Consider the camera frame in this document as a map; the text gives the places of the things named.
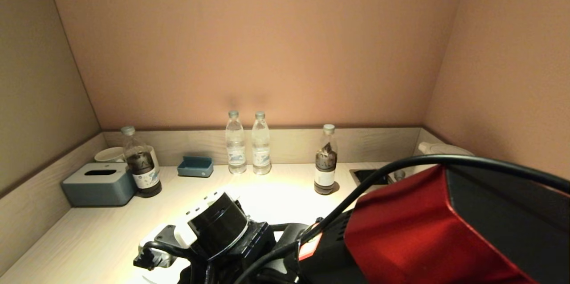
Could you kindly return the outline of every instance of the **white sticker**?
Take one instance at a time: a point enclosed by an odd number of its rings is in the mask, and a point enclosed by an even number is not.
[[[269,147],[253,149],[253,164],[261,167],[269,165]]]
[[[228,148],[228,164],[237,166],[245,164],[245,162],[246,162],[245,146]]]
[[[321,172],[315,168],[315,183],[321,186],[331,186],[334,183],[334,171]]]
[[[156,171],[156,168],[153,168],[150,172],[144,173],[142,175],[133,174],[133,178],[138,188],[145,189],[158,184],[159,173]]]

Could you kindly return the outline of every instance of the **bottle with dark liquid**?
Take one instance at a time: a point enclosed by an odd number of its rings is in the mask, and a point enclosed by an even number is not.
[[[160,184],[159,173],[152,160],[151,150],[147,144],[134,136],[134,127],[121,128],[126,137],[124,153],[130,173],[138,187],[140,197],[152,197],[163,190]]]
[[[334,125],[326,124],[322,128],[320,149],[315,155],[315,191],[321,195],[330,194],[334,187],[337,151]]]

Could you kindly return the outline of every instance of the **beige wall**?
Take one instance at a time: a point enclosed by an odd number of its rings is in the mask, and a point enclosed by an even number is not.
[[[417,126],[458,0],[56,0],[104,129]]]
[[[0,0],[0,195],[99,127],[53,0]]]
[[[461,0],[426,125],[570,178],[570,0]]]

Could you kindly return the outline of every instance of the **white kettle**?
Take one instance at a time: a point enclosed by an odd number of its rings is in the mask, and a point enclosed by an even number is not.
[[[451,146],[448,144],[430,144],[429,142],[420,142],[418,146],[418,150],[422,152],[424,155],[431,155],[431,154],[454,154],[454,155],[470,155],[474,156],[474,154],[468,150],[464,150],[463,148],[459,148],[457,146]],[[419,173],[422,170],[426,170],[431,168],[435,165],[419,165],[414,167],[414,174]]]

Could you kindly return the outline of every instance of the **cable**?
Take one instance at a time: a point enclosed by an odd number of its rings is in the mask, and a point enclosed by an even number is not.
[[[165,243],[161,243],[161,242],[147,242],[145,243],[145,245],[142,248],[143,250],[145,249],[157,249],[157,250],[161,250],[163,252],[166,252],[172,256],[176,256],[176,257],[183,257],[186,258],[187,254],[186,252],[184,252],[183,249],[176,247],[176,246],[172,246],[172,245],[168,245]]]
[[[204,279],[204,284],[214,284],[216,282],[216,270],[212,263],[208,263],[206,267],[206,278]]]
[[[253,272],[257,271],[258,268],[261,268],[267,262],[269,262],[271,260],[277,260],[278,258],[285,257],[287,254],[289,254],[290,252],[292,252],[294,249],[297,248],[297,243],[298,243],[298,241],[295,241],[293,243],[289,243],[289,244],[287,244],[287,245],[285,245],[279,249],[273,250],[273,251],[265,254],[264,256],[260,257],[258,260],[253,262],[250,265],[250,267],[248,267],[248,269],[246,269],[242,273],[242,275],[240,275],[240,277],[237,278],[237,280],[234,282],[234,284],[240,284],[243,280],[248,278]]]
[[[391,162],[386,166],[383,166],[376,170],[368,176],[360,185],[354,189],[347,197],[344,199],[327,217],[325,217],[321,223],[316,227],[309,230],[301,238],[301,244],[306,243],[321,231],[323,231],[334,219],[336,219],[352,202],[354,202],[358,197],[364,193],[370,186],[372,186],[377,180],[382,176],[385,176],[391,172],[399,169],[403,169],[410,166],[418,165],[430,165],[430,164],[447,164],[447,165],[461,165],[469,166],[483,169],[490,169],[501,173],[506,173],[520,177],[522,179],[534,181],[539,184],[543,184],[548,187],[562,191],[563,193],[570,194],[570,181],[563,180],[560,177],[554,175],[540,172],[539,170],[519,166],[517,164],[512,164],[510,162],[503,162],[499,160],[494,160],[490,158],[480,158],[477,156],[465,156],[465,155],[449,155],[449,154],[435,154],[435,155],[423,155],[414,156],[410,158],[404,158]],[[292,252],[298,245],[298,242],[287,244],[280,249],[269,252],[256,260],[253,264],[247,268],[240,277],[234,282],[234,284],[240,284],[245,278],[257,271],[258,268],[263,266],[270,260],[276,260],[286,256]]]
[[[285,231],[287,226],[291,225],[292,223],[285,223],[285,224],[272,224],[269,225],[273,231]]]

